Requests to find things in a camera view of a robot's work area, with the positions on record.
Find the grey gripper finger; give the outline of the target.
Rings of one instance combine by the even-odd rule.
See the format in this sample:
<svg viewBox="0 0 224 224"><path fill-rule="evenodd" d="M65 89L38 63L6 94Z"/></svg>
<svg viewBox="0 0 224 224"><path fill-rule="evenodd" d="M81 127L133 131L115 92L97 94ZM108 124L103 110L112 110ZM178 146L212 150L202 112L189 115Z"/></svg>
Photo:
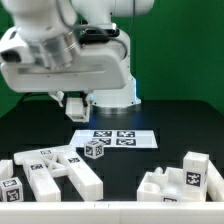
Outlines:
<svg viewBox="0 0 224 224"><path fill-rule="evenodd" d="M48 95L57 101L60 107L63 107L64 93L62 91L49 92Z"/></svg>
<svg viewBox="0 0 224 224"><path fill-rule="evenodd" d="M92 96L93 92L90 91L90 92L84 92L82 94L82 102L83 102L83 106L85 108L89 107L92 105L92 102L93 102L93 96Z"/></svg>

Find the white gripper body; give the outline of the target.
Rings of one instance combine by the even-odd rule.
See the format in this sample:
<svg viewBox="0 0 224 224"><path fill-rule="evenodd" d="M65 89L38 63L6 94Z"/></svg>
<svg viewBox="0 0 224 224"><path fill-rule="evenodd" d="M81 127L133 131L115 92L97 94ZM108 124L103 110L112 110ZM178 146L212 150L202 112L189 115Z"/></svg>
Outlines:
<svg viewBox="0 0 224 224"><path fill-rule="evenodd" d="M81 47L54 39L26 43L32 64L0 62L3 78L16 92L90 92L121 89L128 82L123 59L109 45Z"/></svg>

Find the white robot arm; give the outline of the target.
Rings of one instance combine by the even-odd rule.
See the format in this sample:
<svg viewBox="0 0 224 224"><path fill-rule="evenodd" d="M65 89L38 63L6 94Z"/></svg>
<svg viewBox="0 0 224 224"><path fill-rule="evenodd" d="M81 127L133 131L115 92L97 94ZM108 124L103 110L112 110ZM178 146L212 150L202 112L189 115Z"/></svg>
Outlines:
<svg viewBox="0 0 224 224"><path fill-rule="evenodd" d="M13 26L0 39L0 72L12 90L47 93L83 119L92 95L135 103L130 38L111 21L148 13L154 0L0 0Z"/></svg>

